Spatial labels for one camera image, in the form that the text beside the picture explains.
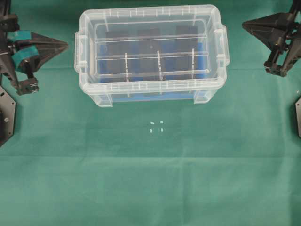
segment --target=black mounting plate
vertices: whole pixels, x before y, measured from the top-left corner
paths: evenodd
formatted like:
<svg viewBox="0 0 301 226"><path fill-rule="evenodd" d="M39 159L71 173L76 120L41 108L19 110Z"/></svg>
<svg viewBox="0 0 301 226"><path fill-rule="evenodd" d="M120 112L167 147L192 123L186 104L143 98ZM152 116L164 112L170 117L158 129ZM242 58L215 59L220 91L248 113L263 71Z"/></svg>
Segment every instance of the black mounting plate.
<svg viewBox="0 0 301 226"><path fill-rule="evenodd" d="M0 117L2 128L2 137L0 138L0 146L2 146L14 134L16 102L11 96L0 86Z"/></svg>
<svg viewBox="0 0 301 226"><path fill-rule="evenodd" d="M301 98L296 102L298 132L301 138Z"/></svg>

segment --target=green fabric tablecloth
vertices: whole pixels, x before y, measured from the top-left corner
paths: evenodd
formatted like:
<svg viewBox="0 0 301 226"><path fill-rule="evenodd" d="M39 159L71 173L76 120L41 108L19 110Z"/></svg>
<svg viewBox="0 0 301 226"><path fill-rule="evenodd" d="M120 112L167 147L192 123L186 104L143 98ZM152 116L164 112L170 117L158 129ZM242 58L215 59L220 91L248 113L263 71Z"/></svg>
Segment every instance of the green fabric tablecloth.
<svg viewBox="0 0 301 226"><path fill-rule="evenodd" d="M266 74L267 47L241 27L291 2L13 0L22 30L69 49L35 73L37 94L19 97L3 79L18 106L15 135L0 148L0 225L300 225L301 64L285 79ZM228 29L228 79L208 104L103 109L80 90L74 34L83 11L187 4L216 5Z"/></svg>

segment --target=box handle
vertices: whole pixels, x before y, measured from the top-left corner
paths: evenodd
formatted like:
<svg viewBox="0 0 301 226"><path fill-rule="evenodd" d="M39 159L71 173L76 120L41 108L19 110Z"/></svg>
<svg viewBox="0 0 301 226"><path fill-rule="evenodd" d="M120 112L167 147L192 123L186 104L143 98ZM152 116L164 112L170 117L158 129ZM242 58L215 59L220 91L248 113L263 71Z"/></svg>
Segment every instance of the box handle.
<svg viewBox="0 0 301 226"><path fill-rule="evenodd" d="M79 73L79 32L75 33L74 69Z"/></svg>
<svg viewBox="0 0 301 226"><path fill-rule="evenodd" d="M224 48L224 53L225 53L225 56L226 56L226 61L225 61L225 64L226 66L229 65L230 63L230 54L229 54L229 45L228 45L228 36L227 36L227 28L226 26L222 26L222 30L223 30L223 48Z"/></svg>

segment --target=transparent plastic storage box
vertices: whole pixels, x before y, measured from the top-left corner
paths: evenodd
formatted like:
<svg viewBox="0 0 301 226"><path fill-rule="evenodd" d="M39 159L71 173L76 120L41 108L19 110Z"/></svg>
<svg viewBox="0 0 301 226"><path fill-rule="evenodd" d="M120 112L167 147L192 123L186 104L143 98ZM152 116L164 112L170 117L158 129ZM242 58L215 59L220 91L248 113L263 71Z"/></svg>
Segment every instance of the transparent plastic storage box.
<svg viewBox="0 0 301 226"><path fill-rule="evenodd" d="M224 85L229 62L226 27L213 5L87 10L75 34L79 85L100 107L206 103Z"/></svg>

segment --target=blue foam insert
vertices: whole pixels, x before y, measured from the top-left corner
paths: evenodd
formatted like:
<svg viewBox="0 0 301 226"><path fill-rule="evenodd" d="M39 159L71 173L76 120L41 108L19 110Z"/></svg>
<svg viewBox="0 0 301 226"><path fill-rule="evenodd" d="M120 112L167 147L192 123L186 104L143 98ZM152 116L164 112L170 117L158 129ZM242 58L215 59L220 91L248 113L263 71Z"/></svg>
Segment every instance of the blue foam insert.
<svg viewBox="0 0 301 226"><path fill-rule="evenodd" d="M175 52L176 46L175 41L169 40L169 41L163 41L161 42L161 51L162 53L172 53ZM139 44L138 42L132 42L130 43L130 52L129 55L135 55L139 54ZM203 44L198 43L198 49L197 51L203 50ZM101 56L107 56L107 47L105 45L101 45L99 48L99 54ZM196 70L203 70L205 69L205 58L203 56L196 57L198 64ZM166 72L172 72L175 71L176 65L175 65L175 57L167 57L164 58L164 71ZM139 73L140 72L140 60L139 59L132 59L128 60L128 68L129 73ZM107 68L107 61L106 60L100 60L98 61L97 65L97 72L100 74L107 74L108 68ZM166 80L174 80L176 76L167 76ZM202 79L205 78L205 74L196 74L196 79ZM143 77L131 77L130 81L143 81ZM112 82L110 78L101 78L100 83L109 83ZM146 94L131 94L130 97L116 97L112 98L113 101L116 102L124 102L124 101L149 101L149 100L164 100L164 99L192 99L195 92L187 92L187 93L177 93L177 92L166 92L163 94L157 94L150 96L149 93Z"/></svg>

